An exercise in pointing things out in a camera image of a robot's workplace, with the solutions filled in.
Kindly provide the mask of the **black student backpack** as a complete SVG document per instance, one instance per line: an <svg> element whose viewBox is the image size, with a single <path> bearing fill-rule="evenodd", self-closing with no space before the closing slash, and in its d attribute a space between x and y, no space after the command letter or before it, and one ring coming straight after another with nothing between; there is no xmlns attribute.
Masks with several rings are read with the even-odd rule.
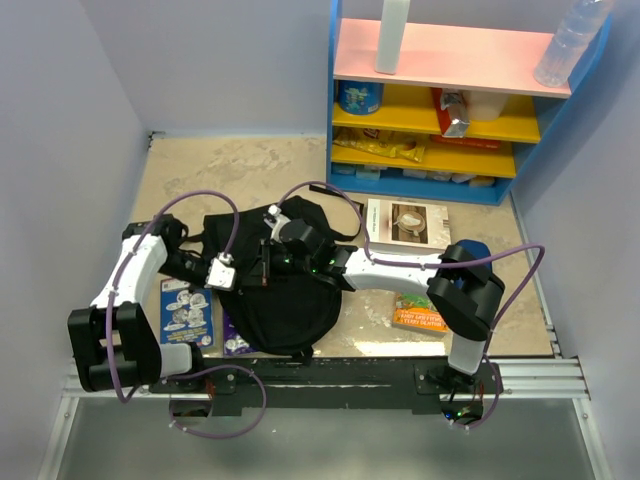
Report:
<svg viewBox="0 0 640 480"><path fill-rule="evenodd" d="M231 239L230 254L237 278L232 291L218 292L238 333L256 350L271 355L290 355L300 360L313 356L313 345L336 324L342 305L342 290L314 286L300 276L279 279L267 287L250 287L249 270L259 242L269 239L262 206L239 214L234 229L231 214L207 215L203 231L192 239L203 244L202 255L214 259ZM285 200L282 213L290 219L302 219L329 236L336 244L354 237L333 230L323 208L300 196Z"/></svg>

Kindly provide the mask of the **blue cartoon book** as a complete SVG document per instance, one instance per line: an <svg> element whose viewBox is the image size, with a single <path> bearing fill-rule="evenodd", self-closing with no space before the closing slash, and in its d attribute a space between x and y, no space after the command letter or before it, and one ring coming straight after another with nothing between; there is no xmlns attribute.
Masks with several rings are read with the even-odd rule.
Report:
<svg viewBox="0 0 640 480"><path fill-rule="evenodd" d="M195 343L199 348L215 344L213 296L188 282L164 279L160 283L160 342Z"/></svg>

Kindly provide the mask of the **purple book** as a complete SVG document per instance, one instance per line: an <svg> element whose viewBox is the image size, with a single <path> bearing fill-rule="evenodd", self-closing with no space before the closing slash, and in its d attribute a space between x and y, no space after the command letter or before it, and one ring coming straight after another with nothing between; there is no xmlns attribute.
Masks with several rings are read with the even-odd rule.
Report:
<svg viewBox="0 0 640 480"><path fill-rule="evenodd" d="M225 358L239 357L249 354L257 353L254 349L236 330L231 317L226 310L223 311L222 316L222 330L223 330L223 356Z"/></svg>

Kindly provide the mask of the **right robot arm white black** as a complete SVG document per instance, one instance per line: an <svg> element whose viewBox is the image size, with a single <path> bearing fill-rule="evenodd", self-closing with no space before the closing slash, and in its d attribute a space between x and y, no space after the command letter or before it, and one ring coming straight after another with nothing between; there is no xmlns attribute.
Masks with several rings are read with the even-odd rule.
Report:
<svg viewBox="0 0 640 480"><path fill-rule="evenodd" d="M368 253L336 244L302 219L269 215L264 223L269 239L257 264L263 286L275 273L342 291L426 297L453 333L444 369L448 386L466 393L480 382L480 365L505 285L484 264L467 267L476 258L463 246L450 245L441 255Z"/></svg>

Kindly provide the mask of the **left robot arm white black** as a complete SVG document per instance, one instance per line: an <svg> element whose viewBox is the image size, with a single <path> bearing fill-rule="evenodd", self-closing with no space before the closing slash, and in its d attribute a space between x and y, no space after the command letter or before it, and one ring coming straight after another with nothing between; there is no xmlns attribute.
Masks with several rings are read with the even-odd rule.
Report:
<svg viewBox="0 0 640 480"><path fill-rule="evenodd" d="M82 388L98 392L153 385L171 377L185 392L200 390L207 368L196 342L162 345L145 315L144 304L157 274L203 287L205 260L183 250L188 227L164 214L144 234L147 224L134 222L122 233L120 257L103 290L86 308L72 311L67 328Z"/></svg>

